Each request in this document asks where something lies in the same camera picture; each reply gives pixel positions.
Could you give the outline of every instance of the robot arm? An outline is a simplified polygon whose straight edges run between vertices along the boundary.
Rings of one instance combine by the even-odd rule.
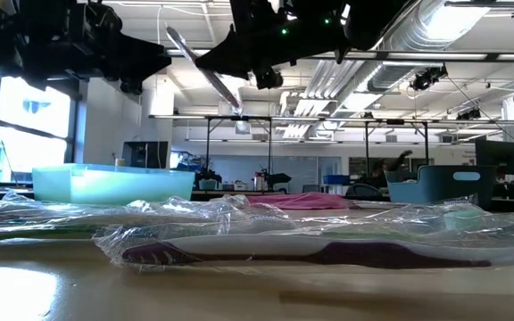
[[[0,20],[0,78],[44,88],[49,80],[102,77],[140,94],[146,78],[171,64],[163,46],[123,35],[122,20],[100,2],[21,0],[18,9]]]

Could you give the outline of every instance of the computer monitor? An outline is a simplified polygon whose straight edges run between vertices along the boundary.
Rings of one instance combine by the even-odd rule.
[[[477,165],[497,167],[498,174],[514,175],[514,143],[475,141]]]

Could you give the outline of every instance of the desk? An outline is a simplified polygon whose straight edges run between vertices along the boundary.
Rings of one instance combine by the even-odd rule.
[[[495,184],[493,193],[498,194],[502,192],[505,194],[505,197],[514,200],[514,184]]]
[[[119,269],[88,241],[0,243],[0,320],[514,320],[514,267]]]

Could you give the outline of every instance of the teal bin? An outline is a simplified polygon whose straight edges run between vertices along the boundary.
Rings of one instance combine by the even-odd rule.
[[[386,173],[392,202],[427,204],[477,194],[479,206],[491,205],[494,166],[422,166],[418,180],[404,183],[401,172]]]
[[[38,201],[125,205],[136,200],[189,200],[195,173],[106,165],[65,164],[33,169]]]

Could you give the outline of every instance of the office chair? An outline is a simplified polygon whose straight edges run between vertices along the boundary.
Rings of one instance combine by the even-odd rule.
[[[320,192],[320,185],[303,185],[303,193]]]
[[[374,186],[355,183],[348,187],[346,196],[382,196],[382,194],[380,193],[380,190]]]

